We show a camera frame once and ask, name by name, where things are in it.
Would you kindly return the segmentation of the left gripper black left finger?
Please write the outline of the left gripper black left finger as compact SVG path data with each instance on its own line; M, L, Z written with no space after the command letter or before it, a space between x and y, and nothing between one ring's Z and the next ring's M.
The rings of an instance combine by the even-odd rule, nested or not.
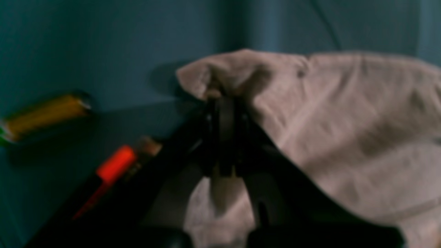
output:
M76 210L98 186L94 174L78 188L60 210L28 242L29 248L192 248L192 239L181 228L142 226L161 188L184 169L186 159L211 146L218 135L218 100L189 119L166 141L159 154L127 183L114 185L109 193L77 220Z

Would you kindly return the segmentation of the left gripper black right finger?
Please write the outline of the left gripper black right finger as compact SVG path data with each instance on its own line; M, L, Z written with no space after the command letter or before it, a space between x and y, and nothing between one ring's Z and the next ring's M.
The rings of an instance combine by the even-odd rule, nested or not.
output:
M372 224L326 196L252 120L224 100L224 174L246 185L256 217L248 248L403 248L397 228Z

